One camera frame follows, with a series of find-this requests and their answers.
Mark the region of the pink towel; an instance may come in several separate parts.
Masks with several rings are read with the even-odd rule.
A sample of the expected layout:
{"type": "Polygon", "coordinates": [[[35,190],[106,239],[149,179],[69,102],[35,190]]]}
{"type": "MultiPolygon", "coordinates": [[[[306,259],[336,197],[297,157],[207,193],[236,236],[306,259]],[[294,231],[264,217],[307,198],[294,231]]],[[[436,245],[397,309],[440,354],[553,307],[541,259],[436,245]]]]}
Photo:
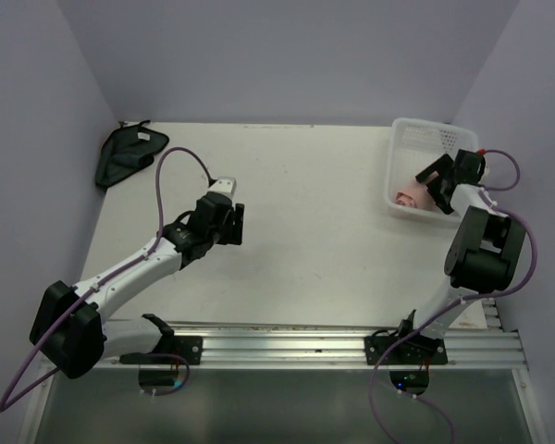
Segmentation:
{"type": "Polygon", "coordinates": [[[435,206],[427,186],[414,179],[396,193],[394,203],[400,206],[425,211],[430,211],[435,206]]]}

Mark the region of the black cloth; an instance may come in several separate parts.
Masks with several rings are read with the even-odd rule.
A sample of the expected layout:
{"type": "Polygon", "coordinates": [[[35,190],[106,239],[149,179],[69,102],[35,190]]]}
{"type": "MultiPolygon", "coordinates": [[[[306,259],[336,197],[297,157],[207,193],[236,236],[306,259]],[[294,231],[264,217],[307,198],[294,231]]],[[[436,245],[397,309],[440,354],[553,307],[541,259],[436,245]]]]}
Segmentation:
{"type": "Polygon", "coordinates": [[[154,158],[169,144],[169,137],[150,129],[150,120],[137,124],[121,124],[102,146],[94,183],[107,190],[119,182],[144,170],[154,163],[154,158]]]}

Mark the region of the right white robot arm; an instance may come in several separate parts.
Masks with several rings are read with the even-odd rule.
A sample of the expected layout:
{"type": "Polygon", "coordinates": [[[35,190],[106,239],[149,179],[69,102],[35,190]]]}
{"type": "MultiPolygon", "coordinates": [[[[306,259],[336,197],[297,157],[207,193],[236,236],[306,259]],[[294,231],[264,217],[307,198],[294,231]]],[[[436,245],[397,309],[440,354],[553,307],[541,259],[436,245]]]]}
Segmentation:
{"type": "Polygon", "coordinates": [[[435,206],[460,224],[447,252],[445,281],[424,307],[404,319],[393,341],[399,360],[414,363],[435,352],[446,332],[475,301],[503,295],[512,284],[526,230],[499,210],[480,184],[486,160],[481,152],[442,155],[415,176],[435,206]]]}

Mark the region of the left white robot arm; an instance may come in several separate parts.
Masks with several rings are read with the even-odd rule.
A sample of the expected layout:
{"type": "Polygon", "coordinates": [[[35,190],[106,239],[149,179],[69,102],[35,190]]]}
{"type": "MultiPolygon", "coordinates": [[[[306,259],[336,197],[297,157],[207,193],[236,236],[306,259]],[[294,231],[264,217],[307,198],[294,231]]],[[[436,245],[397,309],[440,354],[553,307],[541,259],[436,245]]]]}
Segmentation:
{"type": "Polygon", "coordinates": [[[178,350],[171,327],[154,314],[115,321],[113,314],[157,281],[203,258],[215,245],[240,245],[245,206],[219,192],[163,226],[145,247],[103,274],[44,293],[30,340],[70,379],[99,361],[129,356],[139,363],[171,363],[178,350]]]}

